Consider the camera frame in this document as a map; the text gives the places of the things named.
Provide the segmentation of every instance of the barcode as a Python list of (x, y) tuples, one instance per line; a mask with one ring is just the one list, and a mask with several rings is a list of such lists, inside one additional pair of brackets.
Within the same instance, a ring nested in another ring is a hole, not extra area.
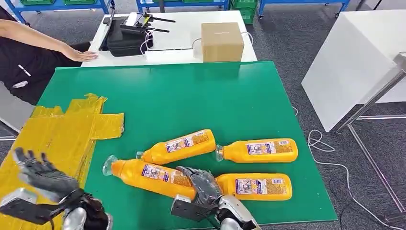
[(282, 184), (283, 179), (272, 179), (272, 184)]

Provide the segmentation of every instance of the person's arm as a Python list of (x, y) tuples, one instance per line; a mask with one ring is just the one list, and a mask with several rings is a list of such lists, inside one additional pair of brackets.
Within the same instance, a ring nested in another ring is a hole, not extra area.
[(24, 24), (0, 19), (0, 37), (5, 37), (31, 46), (61, 52), (73, 61), (90, 61), (97, 57), (94, 52), (80, 52), (66, 43), (51, 38)]

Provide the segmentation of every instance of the black robotic glove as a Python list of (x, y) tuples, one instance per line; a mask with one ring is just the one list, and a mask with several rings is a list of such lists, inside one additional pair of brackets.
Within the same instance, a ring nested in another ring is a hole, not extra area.
[[(21, 169), (18, 176), (49, 200), (59, 203), (59, 206), (69, 203), (64, 206), (64, 230), (110, 230), (112, 228), (113, 218), (105, 213), (100, 200), (94, 199), (91, 194), (80, 189), (75, 178), (56, 169), (48, 161), (45, 153), (41, 153), (42, 161), (38, 161), (32, 150), (27, 152), (28, 155), (25, 155), (22, 148), (16, 148), (13, 153), (13, 158)], [(71, 194), (77, 191), (82, 192), (82, 195), (70, 200)]]
[(28, 150), (27, 156), (22, 148), (16, 148), (13, 157), (21, 169), (18, 175), (20, 180), (35, 187), (53, 202), (59, 203), (71, 192), (79, 189), (78, 181), (56, 169), (45, 153), (41, 153), (42, 162), (34, 157), (32, 150)]
[(183, 166), (176, 167), (185, 176), (189, 177), (192, 185), (196, 189), (196, 204), (212, 205), (219, 197), (223, 195), (220, 186), (214, 176), (205, 170), (186, 168)]

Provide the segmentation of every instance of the blue shelf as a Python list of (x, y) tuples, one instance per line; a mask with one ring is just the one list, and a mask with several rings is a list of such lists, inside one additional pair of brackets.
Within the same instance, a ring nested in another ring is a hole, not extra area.
[(94, 4), (65, 5), (63, 0), (55, 0), (54, 4), (48, 5), (29, 5), (24, 6), (19, 0), (16, 0), (14, 6), (22, 11), (54, 11), (54, 10), (73, 10), (73, 9), (93, 9), (101, 8), (101, 0), (96, 0)]
[[(183, 1), (164, 1), (165, 7), (179, 7), (179, 6), (222, 6), (223, 10), (228, 10), (228, 1), (216, 1), (216, 2), (183, 2)], [(159, 7), (158, 2), (153, 2), (152, 0), (141, 1), (136, 0), (138, 11), (142, 12), (144, 7)]]
[(336, 14), (336, 17), (340, 14), (341, 11), (344, 11), (346, 7), (348, 6), (350, 0), (261, 0), (259, 4), (259, 18), (263, 17), (263, 11), (264, 7), (266, 4), (283, 4), (283, 3), (294, 3), (294, 4), (300, 4), (300, 3), (341, 3), (341, 8)]
[(25, 19), (21, 16), (21, 12), (24, 11), (55, 11), (55, 10), (78, 10), (78, 9), (103, 9), (105, 14), (109, 11), (107, 6), (110, 4), (111, 0), (107, 0), (107, 4), (104, 0), (96, 0), (94, 4), (78, 4), (78, 5), (65, 5), (63, 0), (55, 0), (54, 4), (48, 5), (29, 5), (24, 6), (19, 0), (5, 0), (9, 8), (13, 11), (15, 16), (20, 20), (21, 23), (26, 23)]

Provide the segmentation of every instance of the person's hand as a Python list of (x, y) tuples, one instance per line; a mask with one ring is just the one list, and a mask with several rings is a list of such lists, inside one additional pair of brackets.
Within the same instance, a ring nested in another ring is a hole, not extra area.
[(196, 204), (211, 205), (223, 194), (214, 176), (205, 170), (176, 167), (185, 176), (189, 177), (193, 187), (196, 189)]
[(16, 148), (13, 158), (21, 169), (20, 180), (36, 188), (43, 196), (53, 202), (60, 202), (64, 197), (79, 188), (78, 181), (59, 171), (41, 153), (42, 161), (28, 150), (28, 156), (22, 148)]
[(71, 59), (72, 61), (79, 62), (91, 61), (97, 58), (97, 54), (95, 52), (91, 51), (80, 52), (70, 46), (64, 47), (61, 53), (65, 55), (67, 58)]

